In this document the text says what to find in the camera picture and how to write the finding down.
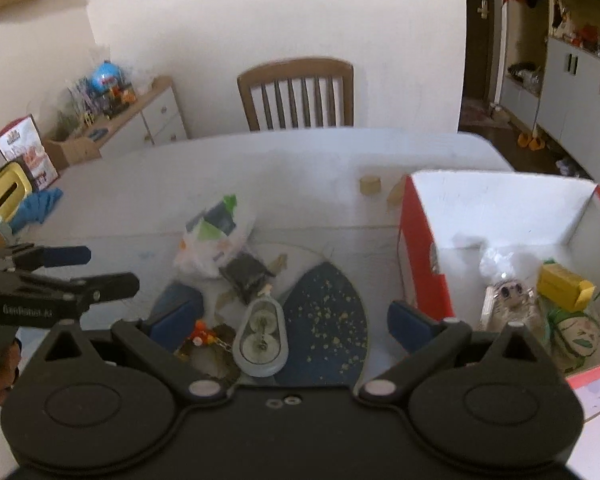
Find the white table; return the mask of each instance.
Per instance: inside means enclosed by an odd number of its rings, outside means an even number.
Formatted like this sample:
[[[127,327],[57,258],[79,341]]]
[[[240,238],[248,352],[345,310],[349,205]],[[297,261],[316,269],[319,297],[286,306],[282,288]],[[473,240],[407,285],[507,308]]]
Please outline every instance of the white table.
[[[469,134],[327,129],[213,137],[69,168],[58,182],[64,198],[28,238],[88,244],[92,263],[68,273],[139,275],[141,292],[133,303],[93,307],[83,317],[87,328],[106,325],[148,313],[171,279],[186,222],[218,197],[237,192],[258,212],[257,242],[315,251],[350,277],[368,311],[370,338],[379,341],[370,346],[374,366],[367,375],[402,356],[384,321],[389,302],[401,295],[395,254],[400,212],[387,210],[386,196],[404,173],[435,168],[512,171],[493,146]],[[364,174],[382,178],[380,195],[360,195]],[[600,421],[585,435],[570,464],[579,471],[598,464],[587,475],[598,480],[600,455],[592,458],[591,449],[600,450]]]

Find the white plastic bag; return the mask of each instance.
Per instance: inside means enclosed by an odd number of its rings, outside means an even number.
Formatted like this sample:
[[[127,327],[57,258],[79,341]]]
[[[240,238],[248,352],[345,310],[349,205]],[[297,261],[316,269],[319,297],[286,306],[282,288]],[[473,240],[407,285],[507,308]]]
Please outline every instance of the white plastic bag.
[[[513,253],[503,254],[493,247],[481,246],[479,268],[484,284],[495,285],[502,280],[513,280],[516,276],[512,257]]]
[[[197,278],[219,278],[247,242],[255,214],[235,195],[227,195],[187,224],[174,265]]]

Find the person's hand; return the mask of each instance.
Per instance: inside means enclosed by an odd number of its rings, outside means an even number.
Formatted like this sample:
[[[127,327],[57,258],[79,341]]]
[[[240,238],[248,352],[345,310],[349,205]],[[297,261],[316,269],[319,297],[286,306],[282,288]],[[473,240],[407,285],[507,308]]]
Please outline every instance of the person's hand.
[[[0,367],[0,405],[6,400],[18,376],[18,364],[20,364],[20,345],[14,342],[6,351]]]

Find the blue glove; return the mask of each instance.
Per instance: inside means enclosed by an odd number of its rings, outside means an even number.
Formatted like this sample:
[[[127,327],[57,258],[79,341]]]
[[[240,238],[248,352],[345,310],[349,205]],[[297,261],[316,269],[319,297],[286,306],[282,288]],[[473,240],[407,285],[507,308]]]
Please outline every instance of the blue glove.
[[[11,231],[16,234],[33,222],[44,223],[61,197],[62,190],[58,188],[45,189],[27,196],[20,203],[16,214],[9,222]]]

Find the chair backrest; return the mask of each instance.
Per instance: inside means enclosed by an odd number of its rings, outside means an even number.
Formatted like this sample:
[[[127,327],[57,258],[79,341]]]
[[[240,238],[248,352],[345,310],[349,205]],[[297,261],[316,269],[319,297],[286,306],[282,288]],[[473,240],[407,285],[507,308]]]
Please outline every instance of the chair backrest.
[[[341,90],[338,103],[336,103],[334,83],[339,84]],[[280,129],[299,128],[296,92],[300,94],[301,119],[305,128],[323,127],[325,122],[326,126],[353,126],[353,66],[351,63],[329,57],[305,57],[265,63],[240,74],[238,90],[244,106],[244,114],[252,132],[260,130],[258,113],[253,100],[253,89],[256,89],[256,92],[260,90],[267,128],[274,129],[267,86],[272,86],[275,95]],[[313,86],[313,124],[308,86]],[[326,87],[324,103],[321,86]],[[285,97],[288,96],[288,108],[283,94]],[[340,108],[340,113],[336,113],[336,107]],[[288,110],[288,117],[285,116],[285,108]]]
[[[0,170],[0,218],[5,222],[11,220],[20,202],[32,192],[32,185],[17,162],[3,167]]]

